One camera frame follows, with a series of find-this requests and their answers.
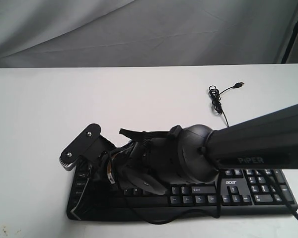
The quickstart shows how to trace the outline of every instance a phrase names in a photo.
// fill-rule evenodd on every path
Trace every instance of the black wire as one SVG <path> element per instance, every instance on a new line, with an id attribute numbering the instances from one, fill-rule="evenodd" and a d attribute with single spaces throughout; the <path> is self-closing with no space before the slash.
<path id="1" fill-rule="evenodd" d="M 111 167 L 112 167 L 112 174 L 113 174 L 113 177 L 114 177 L 114 180 L 118 186 L 118 189 L 119 191 L 122 193 L 123 195 L 123 199 L 126 203 L 126 207 L 128 209 L 130 209 L 140 220 L 143 220 L 145 222 L 148 222 L 150 224 L 153 224 L 153 225 L 164 225 L 164 224 L 167 224 L 167 223 L 170 223 L 186 214 L 189 214 L 189 213 L 203 213 L 204 215 L 209 215 L 213 218 L 219 218 L 220 215 L 221 215 L 221 181 L 222 181 L 222 171 L 220 171 L 219 173 L 219 177 L 218 177 L 218 183 L 217 183 L 217 189 L 216 189 L 216 196 L 217 196 L 217 214 L 216 215 L 213 215 L 212 213 L 206 211 L 206 210 L 202 210 L 202 209 L 190 209 L 190 210 L 187 210 L 187 211 L 184 211 L 184 212 L 181 212 L 169 219 L 166 219 L 166 220 L 163 220 L 163 221 L 152 221 L 152 220 L 149 220 L 147 218 L 145 218 L 143 215 L 141 215 L 140 213 L 138 213 L 133 207 L 131 207 L 129 205 L 129 202 L 127 200 L 127 198 L 125 197 L 124 195 L 124 191 L 123 189 L 121 188 L 120 186 L 120 183 L 119 183 L 119 179 L 118 179 L 118 176 L 115 176 L 117 175 L 117 171 L 116 171 L 116 168 L 115 168 L 115 165 L 113 163 L 113 158 L 111 157 L 111 154 L 106 151 L 106 154 L 108 155 L 109 159 L 110 159 L 110 163 L 111 163 Z"/>
<path id="2" fill-rule="evenodd" d="M 216 88 L 216 86 L 212 85 L 209 87 L 209 95 L 212 99 L 212 104 L 214 106 L 214 110 L 217 111 L 217 113 L 219 115 L 223 114 L 224 118 L 225 118 L 225 121 L 226 121 L 226 124 L 227 126 L 229 127 L 229 124 L 228 124 L 228 121 L 227 121 L 227 118 L 226 118 L 226 115 L 223 111 L 223 108 L 222 108 L 222 104 L 220 103 L 220 100 L 221 100 L 221 94 L 229 89 L 232 89 L 234 88 L 234 86 L 232 87 L 229 87 L 229 88 L 226 88 L 224 91 L 222 91 L 221 93 L 219 92 L 219 90 Z"/>
<path id="3" fill-rule="evenodd" d="M 288 210 L 292 213 L 292 215 L 297 219 L 298 221 L 298 213 L 294 210 L 294 208 L 291 206 L 291 204 L 287 201 L 286 197 L 284 196 L 283 191 L 279 188 L 279 186 L 263 171 L 263 170 L 257 170 L 261 176 L 265 178 L 265 180 L 268 182 L 269 185 L 271 185 L 275 190 L 276 193 L 281 197 L 282 202 L 286 205 Z"/>

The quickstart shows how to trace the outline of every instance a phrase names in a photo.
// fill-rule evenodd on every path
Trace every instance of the white tabletop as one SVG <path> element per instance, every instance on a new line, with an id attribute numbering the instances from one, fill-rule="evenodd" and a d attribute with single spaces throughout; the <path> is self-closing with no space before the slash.
<path id="1" fill-rule="evenodd" d="M 223 95 L 231 125 L 298 103 L 298 64 L 154 68 L 0 69 L 0 237 L 298 238 L 291 216 L 236 216 L 147 223 L 67 219 L 73 174 L 62 150 L 88 124 L 117 146 L 119 128 L 169 130 L 180 124 L 225 127 L 211 111 L 210 85 Z M 298 171 L 285 171 L 298 202 Z"/>

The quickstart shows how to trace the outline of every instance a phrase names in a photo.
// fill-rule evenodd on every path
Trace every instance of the black keyboard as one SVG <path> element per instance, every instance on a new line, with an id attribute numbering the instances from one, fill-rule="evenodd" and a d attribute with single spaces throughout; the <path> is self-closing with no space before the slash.
<path id="1" fill-rule="evenodd" d="M 265 170 L 280 186 L 287 201 L 297 210 L 298 205 L 281 170 Z M 126 207 L 119 192 L 106 199 L 102 205 L 93 204 L 85 189 L 87 167 L 76 170 L 67 206 L 71 220 L 84 221 L 137 221 Z M 189 209 L 206 210 L 216 214 L 216 183 L 171 185 L 165 195 L 154 195 L 139 188 L 126 188 L 124 196 L 129 205 L 151 220 L 165 220 Z M 227 170 L 221 186 L 221 215 L 289 214 L 289 210 L 256 170 Z M 200 213 L 187 215 L 201 216 Z"/>

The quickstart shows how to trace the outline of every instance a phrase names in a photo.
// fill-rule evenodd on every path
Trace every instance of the robotic arm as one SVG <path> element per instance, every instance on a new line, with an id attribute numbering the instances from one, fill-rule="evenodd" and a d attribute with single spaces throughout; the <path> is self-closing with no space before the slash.
<path id="1" fill-rule="evenodd" d="M 83 130 L 61 153 L 62 166 L 70 171 L 87 160 L 97 182 L 118 180 L 160 195 L 168 184 L 211 182 L 223 169 L 298 169 L 298 105 L 218 131 L 205 125 L 121 129 L 131 139 L 121 148 L 100 132 L 97 124 Z"/>

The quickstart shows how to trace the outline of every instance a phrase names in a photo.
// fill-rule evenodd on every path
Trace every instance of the gray backdrop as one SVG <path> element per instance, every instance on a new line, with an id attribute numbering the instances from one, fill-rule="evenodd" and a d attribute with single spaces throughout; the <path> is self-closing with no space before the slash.
<path id="1" fill-rule="evenodd" d="M 0 0 L 0 67 L 277 63 L 298 0 Z"/>

